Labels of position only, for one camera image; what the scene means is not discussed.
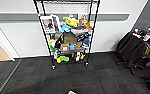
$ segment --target chair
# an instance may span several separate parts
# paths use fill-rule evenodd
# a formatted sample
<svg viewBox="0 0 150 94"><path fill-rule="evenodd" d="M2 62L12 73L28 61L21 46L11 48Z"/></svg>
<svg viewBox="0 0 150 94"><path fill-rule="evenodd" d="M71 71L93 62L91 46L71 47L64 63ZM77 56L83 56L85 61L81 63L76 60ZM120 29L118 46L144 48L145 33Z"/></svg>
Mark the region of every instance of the chair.
<svg viewBox="0 0 150 94"><path fill-rule="evenodd" d="M116 64L126 63L134 73L134 67L137 66L145 52L145 43L142 39L128 32L117 44L116 55L120 62Z"/></svg>

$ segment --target caster wheel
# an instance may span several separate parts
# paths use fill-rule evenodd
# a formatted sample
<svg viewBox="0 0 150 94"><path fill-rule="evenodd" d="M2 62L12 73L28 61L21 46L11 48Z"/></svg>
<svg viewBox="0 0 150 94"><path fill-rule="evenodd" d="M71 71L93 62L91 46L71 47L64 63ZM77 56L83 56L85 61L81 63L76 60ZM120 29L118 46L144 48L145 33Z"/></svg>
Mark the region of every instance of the caster wheel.
<svg viewBox="0 0 150 94"><path fill-rule="evenodd" d="M85 66L88 66L89 63L85 63Z"/></svg>
<svg viewBox="0 0 150 94"><path fill-rule="evenodd" d="M54 70L54 69L55 69L55 66L52 66L52 69Z"/></svg>

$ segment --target green toy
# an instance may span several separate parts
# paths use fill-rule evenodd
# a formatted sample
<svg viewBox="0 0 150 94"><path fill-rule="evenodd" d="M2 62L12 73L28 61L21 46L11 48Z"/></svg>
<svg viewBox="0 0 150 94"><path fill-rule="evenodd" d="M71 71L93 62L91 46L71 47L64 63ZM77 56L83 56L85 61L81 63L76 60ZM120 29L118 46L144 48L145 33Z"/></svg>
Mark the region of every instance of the green toy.
<svg viewBox="0 0 150 94"><path fill-rule="evenodd" d="M59 59L61 61L66 61L66 62L69 61L69 57L66 57L66 56L60 56Z"/></svg>
<svg viewBox="0 0 150 94"><path fill-rule="evenodd" d="M49 45L49 48L52 50L52 51L56 51L57 48L53 47L52 45Z"/></svg>

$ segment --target box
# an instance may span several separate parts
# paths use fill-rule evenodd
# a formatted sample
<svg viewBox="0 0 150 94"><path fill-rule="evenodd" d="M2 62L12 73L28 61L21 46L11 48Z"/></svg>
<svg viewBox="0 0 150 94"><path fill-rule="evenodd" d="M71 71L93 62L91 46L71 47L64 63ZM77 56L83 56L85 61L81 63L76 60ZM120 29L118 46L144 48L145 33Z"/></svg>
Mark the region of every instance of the box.
<svg viewBox="0 0 150 94"><path fill-rule="evenodd" d="M72 32L64 32L63 33L63 43L65 44L76 44L77 38L76 35Z"/></svg>
<svg viewBox="0 0 150 94"><path fill-rule="evenodd" d="M69 51L69 44L61 44L60 50L61 51Z"/></svg>
<svg viewBox="0 0 150 94"><path fill-rule="evenodd" d="M82 42L77 42L75 48L80 48L80 46L82 46Z"/></svg>

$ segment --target cardboard box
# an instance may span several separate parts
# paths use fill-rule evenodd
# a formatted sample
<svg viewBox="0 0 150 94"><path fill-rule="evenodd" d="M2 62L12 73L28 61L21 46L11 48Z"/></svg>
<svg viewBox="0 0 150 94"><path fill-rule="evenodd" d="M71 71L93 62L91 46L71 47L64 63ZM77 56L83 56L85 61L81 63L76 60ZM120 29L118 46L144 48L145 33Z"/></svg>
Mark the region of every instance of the cardboard box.
<svg viewBox="0 0 150 94"><path fill-rule="evenodd" d="M80 46L82 46L82 42L77 42L75 48L80 48Z"/></svg>
<svg viewBox="0 0 150 94"><path fill-rule="evenodd" d="M69 44L61 44L60 50L61 51L69 51Z"/></svg>
<svg viewBox="0 0 150 94"><path fill-rule="evenodd" d="M72 32L64 32L63 33L63 43L65 44L76 44L77 38Z"/></svg>

